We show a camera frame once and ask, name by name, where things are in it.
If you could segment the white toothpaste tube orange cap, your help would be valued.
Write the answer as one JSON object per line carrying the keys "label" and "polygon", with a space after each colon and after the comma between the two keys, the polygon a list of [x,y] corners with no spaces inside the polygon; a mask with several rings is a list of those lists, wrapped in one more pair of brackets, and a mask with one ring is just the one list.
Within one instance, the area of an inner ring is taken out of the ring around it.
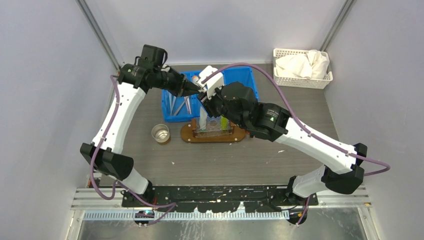
{"label": "white toothpaste tube orange cap", "polygon": [[193,82],[193,83],[197,83],[198,81],[199,81],[199,77],[197,76],[197,75],[194,75],[192,78],[191,78],[191,81]]}

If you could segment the white toothpaste tube green cap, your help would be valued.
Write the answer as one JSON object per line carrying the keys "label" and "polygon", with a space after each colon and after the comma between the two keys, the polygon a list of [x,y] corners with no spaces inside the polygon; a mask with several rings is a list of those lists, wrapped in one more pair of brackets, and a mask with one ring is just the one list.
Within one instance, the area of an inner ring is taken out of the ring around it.
{"label": "white toothpaste tube green cap", "polygon": [[207,126],[207,118],[208,118],[208,113],[206,112],[206,110],[201,106],[199,108],[199,129],[201,131],[205,131],[206,130],[206,126]]}

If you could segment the blue plastic divided bin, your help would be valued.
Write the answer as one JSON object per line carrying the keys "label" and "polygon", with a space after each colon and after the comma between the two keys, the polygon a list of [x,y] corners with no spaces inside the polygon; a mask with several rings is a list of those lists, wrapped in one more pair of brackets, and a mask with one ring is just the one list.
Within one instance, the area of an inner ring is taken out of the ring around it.
{"label": "blue plastic divided bin", "polygon": [[[224,84],[240,82],[253,90],[258,99],[259,94],[253,69],[248,66],[229,68],[223,71]],[[163,119],[167,123],[189,122],[200,116],[201,103],[196,95],[175,97],[169,91],[163,90],[161,97],[161,110]]]}

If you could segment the yellow-green toothpaste tube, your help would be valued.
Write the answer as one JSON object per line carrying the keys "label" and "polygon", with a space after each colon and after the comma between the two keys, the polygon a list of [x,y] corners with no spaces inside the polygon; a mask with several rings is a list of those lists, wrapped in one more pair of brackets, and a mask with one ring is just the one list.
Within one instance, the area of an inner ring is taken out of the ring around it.
{"label": "yellow-green toothpaste tube", "polygon": [[223,131],[226,131],[229,127],[229,121],[224,116],[220,117],[220,127]]}

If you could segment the clear textured toothbrush holder rack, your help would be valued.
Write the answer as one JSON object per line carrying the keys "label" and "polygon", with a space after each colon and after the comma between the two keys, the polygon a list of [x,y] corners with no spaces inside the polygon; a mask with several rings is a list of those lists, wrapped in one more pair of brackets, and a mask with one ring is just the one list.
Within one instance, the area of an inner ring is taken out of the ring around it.
{"label": "clear textured toothbrush holder rack", "polygon": [[195,138],[211,138],[231,135],[234,133],[234,126],[228,120],[228,129],[222,130],[220,126],[220,117],[207,117],[206,130],[199,129],[199,117],[191,120],[192,133]]}

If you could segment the brown wooden oval tray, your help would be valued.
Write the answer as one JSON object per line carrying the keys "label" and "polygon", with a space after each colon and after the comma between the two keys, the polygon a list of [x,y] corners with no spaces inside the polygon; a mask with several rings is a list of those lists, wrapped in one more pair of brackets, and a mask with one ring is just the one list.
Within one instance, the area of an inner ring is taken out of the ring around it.
{"label": "brown wooden oval tray", "polygon": [[180,130],[180,137],[187,143],[233,143],[240,142],[246,136],[246,131],[229,122],[229,130],[196,132],[193,119],[191,123],[184,125]]}

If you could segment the silver metal cup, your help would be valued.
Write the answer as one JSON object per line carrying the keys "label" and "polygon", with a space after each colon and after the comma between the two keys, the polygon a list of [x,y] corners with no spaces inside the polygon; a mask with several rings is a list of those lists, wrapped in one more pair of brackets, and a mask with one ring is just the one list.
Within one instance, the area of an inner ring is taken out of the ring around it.
{"label": "silver metal cup", "polygon": [[160,145],[166,145],[171,140],[170,130],[165,124],[157,124],[151,130],[153,139]]}

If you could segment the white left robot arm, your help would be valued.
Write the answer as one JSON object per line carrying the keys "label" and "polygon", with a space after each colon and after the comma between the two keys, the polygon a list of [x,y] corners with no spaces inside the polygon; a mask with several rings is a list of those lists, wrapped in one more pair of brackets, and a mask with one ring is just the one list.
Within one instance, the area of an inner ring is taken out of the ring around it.
{"label": "white left robot arm", "polygon": [[94,172],[109,176],[128,191],[141,207],[153,202],[153,184],[135,168],[134,160],[122,154],[125,137],[134,114],[150,89],[161,89],[175,97],[187,97],[201,92],[201,87],[166,64],[165,49],[145,44],[133,63],[126,63],[118,75],[111,75],[114,102],[105,120],[90,143],[80,147],[81,155],[89,163],[89,179],[99,196],[104,195],[95,183]]}

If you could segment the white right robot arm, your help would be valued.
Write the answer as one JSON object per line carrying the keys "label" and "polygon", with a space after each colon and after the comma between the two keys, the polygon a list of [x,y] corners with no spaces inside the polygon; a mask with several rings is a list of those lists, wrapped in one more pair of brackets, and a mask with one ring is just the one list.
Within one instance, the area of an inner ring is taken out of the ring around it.
{"label": "white right robot arm", "polygon": [[198,100],[210,117],[225,117],[254,138],[290,146],[322,163],[318,169],[289,180],[285,198],[291,205],[325,190],[349,195],[363,183],[365,171],[357,158],[330,146],[342,147],[343,143],[321,132],[314,137],[314,131],[307,132],[288,110],[259,102],[252,88],[240,82],[215,89],[205,86]]}

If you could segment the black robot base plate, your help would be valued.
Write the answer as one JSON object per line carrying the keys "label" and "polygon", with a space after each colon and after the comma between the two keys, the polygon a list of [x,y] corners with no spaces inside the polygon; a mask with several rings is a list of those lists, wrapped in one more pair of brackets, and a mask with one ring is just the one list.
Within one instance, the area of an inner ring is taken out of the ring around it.
{"label": "black robot base plate", "polygon": [[139,198],[127,190],[120,193],[123,207],[153,205],[160,213],[234,213],[241,209],[247,213],[276,213],[306,203],[286,185],[156,185]]}

